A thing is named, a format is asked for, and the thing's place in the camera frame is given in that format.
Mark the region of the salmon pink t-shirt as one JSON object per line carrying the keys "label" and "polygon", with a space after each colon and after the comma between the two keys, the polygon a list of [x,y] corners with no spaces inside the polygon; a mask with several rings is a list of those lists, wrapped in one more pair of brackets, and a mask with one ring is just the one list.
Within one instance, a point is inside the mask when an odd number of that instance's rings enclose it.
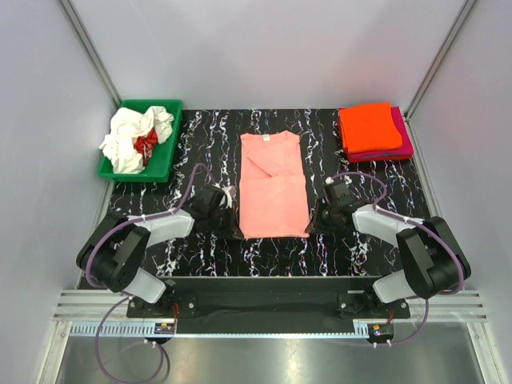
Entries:
{"label": "salmon pink t-shirt", "polygon": [[241,136],[239,225],[245,238],[307,238],[309,206],[300,137]]}

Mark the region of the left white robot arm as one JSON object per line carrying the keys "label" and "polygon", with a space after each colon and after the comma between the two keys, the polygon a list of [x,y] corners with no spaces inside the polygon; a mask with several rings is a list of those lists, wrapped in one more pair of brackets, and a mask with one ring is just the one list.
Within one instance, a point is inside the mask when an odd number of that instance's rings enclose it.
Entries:
{"label": "left white robot arm", "polygon": [[148,217],[107,214],[79,251],[76,264],[92,283],[140,298],[154,316],[167,315],[173,290],[142,268],[146,249],[191,234],[243,239],[235,214],[233,186],[203,187],[177,209]]}

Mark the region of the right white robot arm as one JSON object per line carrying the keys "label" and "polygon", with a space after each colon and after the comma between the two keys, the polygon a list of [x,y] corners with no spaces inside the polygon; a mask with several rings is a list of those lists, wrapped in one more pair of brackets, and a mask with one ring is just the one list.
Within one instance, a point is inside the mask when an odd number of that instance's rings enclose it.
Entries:
{"label": "right white robot arm", "polygon": [[398,249],[402,269],[373,282],[364,310],[381,317],[392,302],[428,300],[462,290],[472,270],[448,223],[439,216],[409,218],[356,198],[343,181],[328,178],[316,201],[308,234],[359,232]]}

